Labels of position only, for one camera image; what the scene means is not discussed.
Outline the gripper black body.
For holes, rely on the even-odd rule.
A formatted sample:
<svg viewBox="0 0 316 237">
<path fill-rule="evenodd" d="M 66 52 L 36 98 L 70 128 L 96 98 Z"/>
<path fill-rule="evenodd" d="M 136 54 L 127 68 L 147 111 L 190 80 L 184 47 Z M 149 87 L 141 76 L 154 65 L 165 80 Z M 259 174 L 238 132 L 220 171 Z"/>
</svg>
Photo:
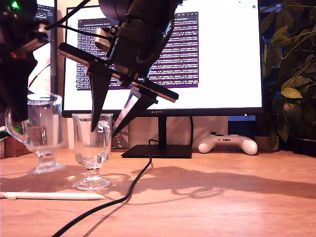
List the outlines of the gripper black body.
<svg viewBox="0 0 316 237">
<path fill-rule="evenodd" d="M 101 39 L 97 47 L 107 53 L 106 59 L 98 58 L 70 44 L 61 43 L 58 52 L 64 57 L 85 66 L 102 64 L 113 72 L 118 84 L 146 88 L 171 102 L 178 94 L 151 82 L 148 78 L 153 63 L 159 58 L 173 32 L 174 22 L 168 22 L 163 32 L 145 22 L 124 22 L 118 26 L 101 28 L 96 37 Z"/>
</svg>

